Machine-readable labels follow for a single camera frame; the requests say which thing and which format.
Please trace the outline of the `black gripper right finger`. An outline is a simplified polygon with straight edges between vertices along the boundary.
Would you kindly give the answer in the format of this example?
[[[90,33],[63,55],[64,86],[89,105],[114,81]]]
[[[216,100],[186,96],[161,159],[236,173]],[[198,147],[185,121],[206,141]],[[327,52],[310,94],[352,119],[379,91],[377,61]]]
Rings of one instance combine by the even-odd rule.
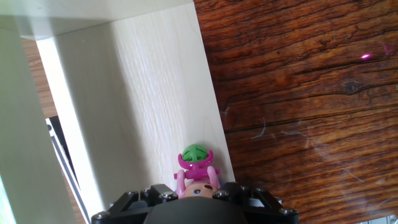
[[[227,182],[213,194],[213,198],[232,206],[227,211],[243,218],[243,223],[299,224],[298,211],[283,206],[265,189]]]

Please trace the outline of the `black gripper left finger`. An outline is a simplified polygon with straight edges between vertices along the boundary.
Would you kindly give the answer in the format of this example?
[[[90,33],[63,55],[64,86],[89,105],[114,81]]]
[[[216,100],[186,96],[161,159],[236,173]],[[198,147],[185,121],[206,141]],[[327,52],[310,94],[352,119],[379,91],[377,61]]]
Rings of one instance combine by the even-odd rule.
[[[143,224],[151,210],[159,204],[178,199],[165,184],[152,185],[138,191],[128,191],[107,210],[94,214],[91,224]]]

